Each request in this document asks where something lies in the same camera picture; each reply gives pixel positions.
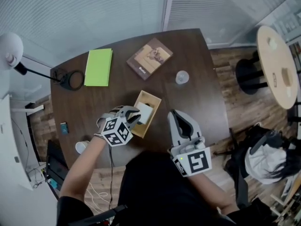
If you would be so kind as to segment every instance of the lamp head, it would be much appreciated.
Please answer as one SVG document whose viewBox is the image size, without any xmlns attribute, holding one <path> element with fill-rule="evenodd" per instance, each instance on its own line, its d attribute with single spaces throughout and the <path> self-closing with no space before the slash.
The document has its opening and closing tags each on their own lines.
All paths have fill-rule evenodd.
<svg viewBox="0 0 301 226">
<path fill-rule="evenodd" d="M 9 70 L 18 65 L 23 56 L 21 38 L 13 32 L 0 36 L 0 70 Z"/>
</svg>

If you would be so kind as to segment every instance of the black table base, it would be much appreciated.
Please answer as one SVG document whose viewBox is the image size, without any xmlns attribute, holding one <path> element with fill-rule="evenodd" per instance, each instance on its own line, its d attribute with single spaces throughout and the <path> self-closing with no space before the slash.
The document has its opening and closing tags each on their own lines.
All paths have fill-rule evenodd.
<svg viewBox="0 0 301 226">
<path fill-rule="evenodd" d="M 258 89 L 267 87 L 268 84 L 260 83 L 260 77 L 262 77 L 263 71 L 257 70 L 254 62 L 259 61 L 259 58 L 241 59 L 236 65 L 236 79 L 240 88 L 248 95 L 255 94 Z"/>
</svg>

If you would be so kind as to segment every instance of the book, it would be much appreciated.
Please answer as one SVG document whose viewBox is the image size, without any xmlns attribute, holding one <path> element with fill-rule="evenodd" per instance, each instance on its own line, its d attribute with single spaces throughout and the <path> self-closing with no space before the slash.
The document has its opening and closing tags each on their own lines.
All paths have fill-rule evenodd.
<svg viewBox="0 0 301 226">
<path fill-rule="evenodd" d="M 142 79 L 146 80 L 172 55 L 172 51 L 154 38 L 131 56 L 127 60 L 127 64 Z"/>
<path fill-rule="evenodd" d="M 85 86 L 108 86 L 111 68 L 112 49 L 94 49 L 89 51 Z"/>
</svg>

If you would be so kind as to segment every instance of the green book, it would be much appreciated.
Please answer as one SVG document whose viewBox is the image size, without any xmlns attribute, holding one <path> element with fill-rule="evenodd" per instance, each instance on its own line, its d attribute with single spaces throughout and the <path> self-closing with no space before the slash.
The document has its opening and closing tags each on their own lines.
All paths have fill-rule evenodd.
<svg viewBox="0 0 301 226">
<path fill-rule="evenodd" d="M 85 86 L 108 86 L 112 49 L 94 49 L 89 51 L 86 66 Z"/>
</svg>

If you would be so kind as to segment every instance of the wooden floor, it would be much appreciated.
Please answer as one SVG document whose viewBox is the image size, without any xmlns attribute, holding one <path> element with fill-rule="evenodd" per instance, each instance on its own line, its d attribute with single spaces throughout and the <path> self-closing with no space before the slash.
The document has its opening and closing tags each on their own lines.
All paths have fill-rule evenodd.
<svg viewBox="0 0 301 226">
<path fill-rule="evenodd" d="M 261 121 L 263 127 L 269 129 L 281 130 L 287 137 L 296 135 L 296 126 L 289 127 L 286 120 L 286 110 L 282 109 L 273 99 L 268 88 L 260 89 L 255 95 L 249 96 L 243 93 L 236 82 L 235 66 L 242 58 L 251 58 L 255 48 L 231 48 L 211 50 L 211 56 L 214 67 L 218 75 L 218 80 L 224 96 L 229 127 L 233 128 L 238 140 L 244 138 L 243 130 Z M 33 114 L 30 118 L 32 130 L 34 133 L 35 143 L 42 159 L 46 158 L 47 141 L 49 139 L 57 139 L 55 131 L 55 122 L 52 112 L 51 97 L 45 98 L 38 102 L 44 104 L 45 110 Z M 232 145 L 231 139 L 225 139 L 211 146 L 211 153 L 215 151 L 224 151 Z M 223 170 L 222 163 L 224 157 L 213 157 L 213 169 L 206 174 L 217 185 L 224 189 L 227 193 L 235 196 L 234 183 L 229 175 Z M 113 207 L 117 205 L 120 183 L 123 177 L 125 167 L 115 168 L 113 174 Z M 249 184 L 249 199 L 259 196 L 260 199 L 271 205 L 273 203 L 270 194 L 279 195 L 284 187 L 284 181 L 272 185 L 262 185 L 255 179 L 247 178 Z M 110 169 L 94 170 L 91 184 L 97 193 L 106 192 L 107 196 L 103 198 L 110 200 Z M 88 191 L 93 196 L 92 201 L 90 193 L 86 193 L 86 204 L 97 214 L 102 210 L 108 209 L 108 203 L 98 197 L 93 191 L 91 185 Z"/>
</svg>

